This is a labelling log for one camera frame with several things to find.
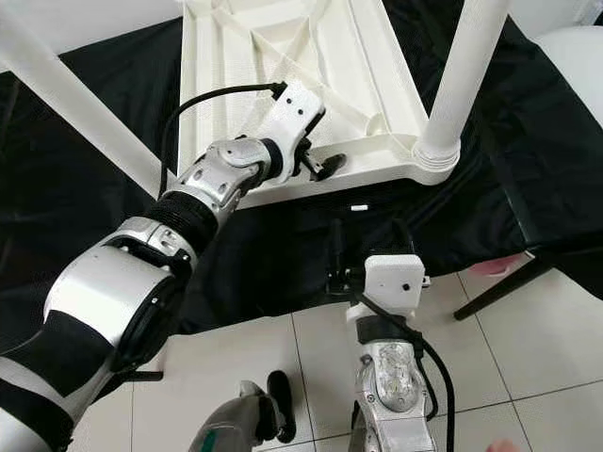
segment black strap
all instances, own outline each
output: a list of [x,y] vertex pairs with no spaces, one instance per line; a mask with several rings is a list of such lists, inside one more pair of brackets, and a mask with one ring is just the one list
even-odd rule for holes
[[98,331],[70,315],[51,311],[38,334],[4,356],[67,396],[90,380],[112,351]]
[[47,398],[0,379],[0,409],[38,433],[51,450],[63,450],[71,441],[73,420]]

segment black tablecloth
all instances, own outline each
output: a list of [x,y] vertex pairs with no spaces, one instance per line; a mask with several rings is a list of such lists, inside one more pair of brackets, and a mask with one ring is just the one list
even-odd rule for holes
[[[429,110],[460,2],[385,5]],[[181,21],[170,21],[62,56],[154,151],[178,103],[181,32]],[[4,146],[0,136],[0,350],[38,328],[62,268],[153,202],[9,73],[0,75],[0,114],[8,118],[14,94]],[[603,134],[594,124],[509,20],[464,130],[461,161],[445,183],[401,180],[237,212],[191,281],[181,332],[327,302],[320,294],[334,218],[344,221],[350,265],[394,245],[392,219],[402,218],[433,276],[568,236],[570,225],[571,234],[594,229],[602,214],[586,215],[594,197],[578,192],[599,185]],[[549,155],[562,165],[551,168]],[[371,208],[351,216],[356,203]],[[529,221],[519,224],[518,213]]]

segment white tile floor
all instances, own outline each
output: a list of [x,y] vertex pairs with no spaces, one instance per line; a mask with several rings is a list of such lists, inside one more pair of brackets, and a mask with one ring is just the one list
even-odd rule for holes
[[[414,322],[455,383],[457,452],[482,452],[500,438],[522,451],[603,450],[603,302],[552,270],[464,322],[452,319],[467,294],[495,282],[467,272],[437,278]],[[206,416],[237,394],[240,379],[264,384],[281,368],[292,380],[298,435],[278,450],[347,451],[357,346],[345,308],[172,338],[158,360],[165,379],[129,383],[92,407],[70,450],[186,452]],[[443,383],[427,364],[445,405]],[[430,423],[441,450],[445,421]]]

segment white cylinder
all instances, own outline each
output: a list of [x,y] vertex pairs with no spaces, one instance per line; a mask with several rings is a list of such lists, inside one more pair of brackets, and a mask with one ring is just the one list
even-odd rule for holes
[[157,197],[159,159],[1,1],[0,59],[111,162]]
[[415,156],[431,170],[455,165],[461,133],[505,23],[511,0],[465,0],[461,19]]

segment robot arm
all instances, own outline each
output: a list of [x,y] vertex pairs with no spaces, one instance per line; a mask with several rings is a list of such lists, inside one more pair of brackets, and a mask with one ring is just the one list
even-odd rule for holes
[[65,268],[41,331],[0,355],[0,450],[66,450],[109,380],[148,362],[175,331],[188,279],[241,197],[285,182],[323,115],[317,96],[290,84],[259,138],[213,143],[145,215]]

